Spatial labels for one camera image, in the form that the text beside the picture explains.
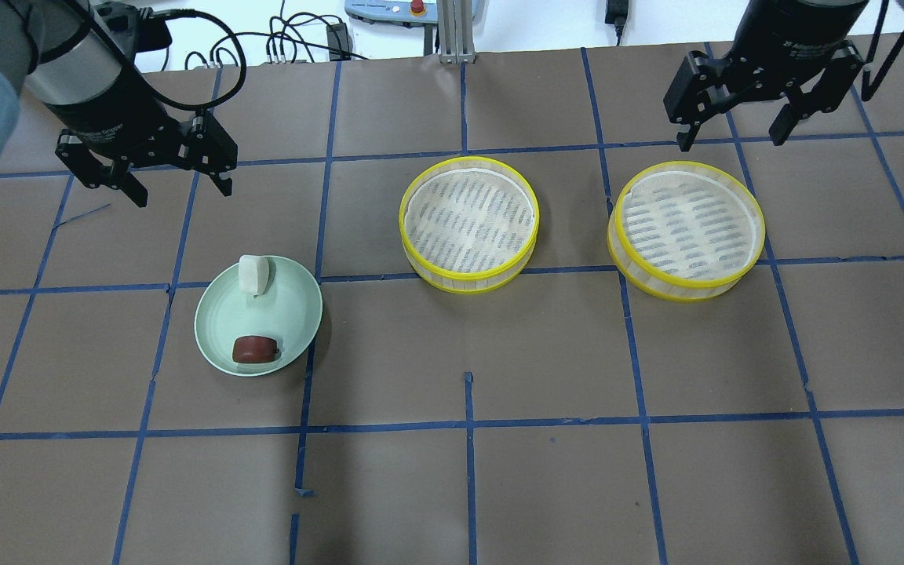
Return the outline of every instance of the yellow rim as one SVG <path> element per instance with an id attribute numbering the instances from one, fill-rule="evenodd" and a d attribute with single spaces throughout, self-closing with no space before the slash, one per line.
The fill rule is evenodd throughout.
<path id="1" fill-rule="evenodd" d="M 518 250 L 518 253 L 514 254 L 510 260 L 503 262 L 503 264 L 498 265 L 495 268 L 488 268 L 487 271 L 481 272 L 455 272 L 448 271 L 448 269 L 438 267 L 436 264 L 432 264 L 431 261 L 426 260 L 424 255 L 417 252 L 416 248 L 414 248 L 413 244 L 410 242 L 410 237 L 406 235 L 406 223 L 404 221 L 404 216 L 406 215 L 406 207 L 410 204 L 410 197 L 413 195 L 414 191 L 420 188 L 421 185 L 434 175 L 434 172 L 438 169 L 450 165 L 452 163 L 461 163 L 461 162 L 472 162 L 472 163 L 487 163 L 496 165 L 499 168 L 503 168 L 516 178 L 518 184 L 523 187 L 525 193 L 527 193 L 528 197 L 530 197 L 532 201 L 532 232 L 531 235 L 528 236 L 527 243 L 521 247 L 521 250 Z M 508 271 L 510 268 L 514 267 L 518 261 L 521 261 L 521 258 L 525 257 L 525 253 L 531 250 L 532 247 L 535 246 L 535 236 L 537 235 L 539 230 L 539 201 L 535 198 L 535 192 L 532 191 L 532 187 L 528 184 L 528 181 L 525 180 L 524 176 L 521 176 L 521 173 L 515 171 L 509 165 L 505 165 L 498 160 L 494 160 L 488 157 L 456 157 L 454 159 L 448 159 L 434 165 L 433 167 L 427 168 L 426 171 L 417 175 L 417 178 L 414 179 L 413 182 L 410 183 L 409 188 L 406 189 L 406 192 L 403 195 L 403 200 L 399 203 L 399 238 L 403 241 L 403 247 L 407 253 L 411 254 L 414 260 L 419 262 L 423 268 L 427 268 L 428 272 L 434 273 L 434 275 L 444 276 L 445 279 L 453 279 L 460 280 L 460 282 L 471 282 L 471 280 L 481 280 L 481 279 L 489 279 L 491 276 L 500 275 L 500 273 Z M 502 286 L 503 283 L 498 283 L 496 286 L 492 286 L 490 289 L 485 290 L 494 290 L 496 287 Z M 453 293 L 463 293 L 461 290 L 450 290 L 446 289 L 445 286 L 438 286 L 439 289 L 449 290 Z M 482 290 L 475 290 L 475 292 L 466 292 L 466 293 L 476 293 L 482 292 Z"/>
<path id="2" fill-rule="evenodd" d="M 638 182 L 640 182 L 641 179 L 645 178 L 646 176 L 648 176 L 650 174 L 657 172 L 658 169 L 673 167 L 673 166 L 700 167 L 703 169 L 707 169 L 709 171 L 713 171 L 714 173 L 717 173 L 718 175 L 721 175 L 722 177 L 724 177 L 728 180 L 731 180 L 731 183 L 735 187 L 738 187 L 738 189 L 739 189 L 739 192 L 740 192 L 739 197 L 742 197 L 749 204 L 753 205 L 754 209 L 756 209 L 756 218 L 758 219 L 758 240 L 760 240 L 760 244 L 758 244 L 758 246 L 756 246 L 756 251 L 754 251 L 753 256 L 749 259 L 749 262 L 747 262 L 747 264 L 745 264 L 745 267 L 740 268 L 737 272 L 733 272 L 733 273 L 731 273 L 731 275 L 724 276 L 724 278 L 721 278 L 721 279 L 714 279 L 714 280 L 683 279 L 683 278 L 681 278 L 681 276 L 669 275 L 669 273 L 661 271 L 660 268 L 654 267 L 654 265 L 649 264 L 649 262 L 647 260 L 645 260 L 645 258 L 643 258 L 641 254 L 637 253 L 637 250 L 634 250 L 634 246 L 632 246 L 632 243 L 630 242 L 630 239 L 627 236 L 627 233 L 625 233 L 622 222 L 621 222 L 621 215 L 622 215 L 622 210 L 623 210 L 623 200 L 625 199 L 625 197 L 627 197 L 627 195 L 630 194 L 630 190 L 632 189 L 632 187 L 634 187 L 634 185 L 636 185 Z M 713 287 L 715 287 L 715 286 L 727 285 L 729 282 L 732 282 L 732 280 L 741 279 L 742 276 L 745 275 L 746 272 L 749 272 L 749 269 L 752 268 L 753 265 L 756 264 L 756 261 L 758 261 L 760 259 L 760 255 L 763 253 L 763 242 L 765 241 L 765 218 L 763 218 L 763 210 L 761 210 L 760 204 L 756 201 L 756 198 L 754 198 L 751 195 L 751 193 L 749 193 L 749 189 L 745 188 L 744 185 L 742 185 L 742 183 L 738 182 L 738 179 L 736 179 L 732 175 L 729 175 L 716 167 L 711 167 L 711 165 L 697 163 L 696 161 L 667 161 L 665 163 L 659 163 L 653 167 L 648 167 L 646 169 L 643 169 L 643 171 L 639 172 L 637 174 L 637 176 L 634 176 L 634 178 L 630 179 L 630 182 L 628 182 L 627 185 L 623 187 L 623 191 L 620 192 L 620 197 L 618 197 L 617 202 L 616 202 L 616 210 L 613 213 L 613 218 L 610 221 L 614 222 L 614 229 L 616 229 L 616 236 L 618 237 L 618 240 L 620 240 L 620 244 L 621 244 L 621 246 L 623 246 L 623 250 L 628 255 L 630 255 L 632 260 L 634 262 L 636 262 L 636 264 L 638 264 L 640 268 L 642 268 L 644 271 L 648 272 L 650 276 L 654 276 L 654 278 L 660 279 L 664 283 L 668 283 L 669 285 L 675 285 L 675 286 L 684 286 L 684 287 L 687 287 L 688 289 L 713 289 Z M 612 250 L 612 242 L 610 242 L 609 247 L 610 247 L 610 250 Z M 627 279 L 632 280 L 632 282 L 634 282 L 635 285 L 637 285 L 638 287 L 641 287 L 641 289 L 643 289 L 643 287 L 632 276 L 627 276 Z M 645 292 L 655 294 L 655 296 L 659 296 L 659 294 L 657 294 L 657 292 L 652 292 L 652 290 L 645 289 Z M 669 299 L 669 300 L 682 300 L 682 301 L 686 300 L 686 299 L 678 299 L 678 297 L 669 297 L 669 296 L 667 296 L 667 294 L 665 294 L 665 296 L 663 296 L 663 297 L 667 297 L 667 299 Z"/>
<path id="3" fill-rule="evenodd" d="M 715 299 L 715 297 L 719 297 L 722 293 L 713 294 L 710 297 L 676 297 L 675 294 L 666 294 L 661 292 L 660 290 L 652 289 L 647 285 L 644 285 L 640 282 L 634 275 L 630 275 L 627 272 L 627 269 L 623 267 L 623 261 L 620 261 L 620 258 L 616 255 L 616 250 L 613 247 L 613 239 L 607 235 L 606 243 L 609 246 L 609 254 L 613 257 L 613 262 L 616 264 L 616 267 L 620 269 L 620 272 L 623 273 L 623 278 L 627 279 L 634 286 L 637 286 L 638 289 L 643 290 L 645 293 L 650 294 L 652 297 L 659 297 L 659 299 L 667 300 L 667 301 L 675 301 L 675 303 L 701 303 L 701 301 L 709 301 L 711 299 Z"/>

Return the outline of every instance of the table surface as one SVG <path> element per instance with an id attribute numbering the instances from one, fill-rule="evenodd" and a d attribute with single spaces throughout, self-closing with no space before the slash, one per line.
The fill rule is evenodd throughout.
<path id="1" fill-rule="evenodd" d="M 73 183 L 24 97 L 0 163 L 0 563 L 904 563 L 904 53 L 785 146 L 778 104 L 751 104 L 685 155 L 661 96 L 699 47 L 252 68 L 217 111 L 233 196 L 140 171 L 146 209 Z M 234 78 L 150 75 L 193 100 Z M 409 182 L 463 154 L 542 208 L 523 275 L 476 297 L 417 278 L 397 229 Z M 760 263 L 702 304 L 628 285 L 606 247 L 625 182 L 685 158 L 767 218 Z M 193 336 L 244 253 L 323 290 L 308 353 L 261 378 Z"/>

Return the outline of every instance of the white object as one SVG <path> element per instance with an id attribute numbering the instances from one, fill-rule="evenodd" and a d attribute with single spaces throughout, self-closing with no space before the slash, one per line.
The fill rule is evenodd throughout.
<path id="1" fill-rule="evenodd" d="M 239 289 L 252 297 L 267 292 L 270 262 L 263 255 L 243 255 L 239 258 Z"/>
<path id="2" fill-rule="evenodd" d="M 646 293 L 700 301 L 756 264 L 765 222 L 756 198 L 724 171 L 692 161 L 650 167 L 627 183 L 607 230 L 620 271 Z"/>

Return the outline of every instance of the robotic arm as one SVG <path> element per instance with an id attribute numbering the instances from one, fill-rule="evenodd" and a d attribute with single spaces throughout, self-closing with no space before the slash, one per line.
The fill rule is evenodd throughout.
<path id="1" fill-rule="evenodd" d="M 242 51 L 239 82 L 205 104 L 166 99 L 130 63 L 136 53 L 172 42 L 168 19 L 216 21 L 198 14 L 154 13 L 119 2 L 90 7 L 89 0 L 0 0 L 0 154 L 16 125 L 25 80 L 65 125 L 55 154 L 83 185 L 110 186 L 144 207 L 148 191 L 130 168 L 173 165 L 208 175 L 229 196 L 232 180 L 227 174 L 236 168 L 237 146 L 210 109 L 242 86 Z M 232 39 L 238 48 L 238 40 Z M 194 111 L 194 117 L 177 122 L 162 103 Z"/>
<path id="2" fill-rule="evenodd" d="M 679 148 L 689 151 L 703 122 L 747 101 L 788 100 L 769 126 L 774 144 L 786 142 L 801 119 L 835 111 L 861 71 L 865 80 L 869 74 L 846 39 L 868 1 L 750 0 L 731 50 L 721 58 L 691 51 L 665 93 L 668 119 L 680 126 Z M 814 87 L 804 92 L 801 86 L 815 76 Z M 871 89 L 865 82 L 865 100 L 877 82 Z"/>

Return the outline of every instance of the white wall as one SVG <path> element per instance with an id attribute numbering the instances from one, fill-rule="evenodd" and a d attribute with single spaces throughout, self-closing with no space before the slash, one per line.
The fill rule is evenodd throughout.
<path id="1" fill-rule="evenodd" d="M 280 7 L 280 0 L 123 1 L 155 10 L 195 8 L 221 18 L 237 32 L 267 31 L 267 19 L 279 13 Z M 631 0 L 623 44 L 642 46 L 733 39 L 747 3 L 747 0 Z M 871 1 L 854 27 L 854 35 L 874 30 L 879 6 L 880 0 Z M 415 57 L 422 53 L 424 32 L 420 28 L 351 22 L 344 13 L 342 0 L 286 0 L 286 17 L 301 11 L 337 14 L 344 18 L 354 35 L 355 52 L 365 57 Z M 480 0 L 474 23 L 474 43 L 481 52 L 613 46 L 616 35 L 612 26 L 603 22 L 605 13 L 606 0 Z M 184 57 L 192 50 L 207 55 L 212 43 L 222 36 L 218 28 L 201 20 L 178 20 L 169 27 L 173 32 L 169 68 L 183 68 Z M 904 12 L 893 2 L 885 31 L 900 31 L 902 27 Z M 326 44 L 326 30 L 322 25 L 306 26 L 302 33 L 309 42 Z M 251 64 L 265 61 L 264 39 L 244 38 L 243 45 Z M 326 60 L 323 51 L 313 51 L 313 55 L 316 60 Z M 162 53 L 143 53 L 137 64 L 142 71 L 157 71 L 162 65 Z M 197 58 L 191 61 L 192 67 L 196 64 Z"/>

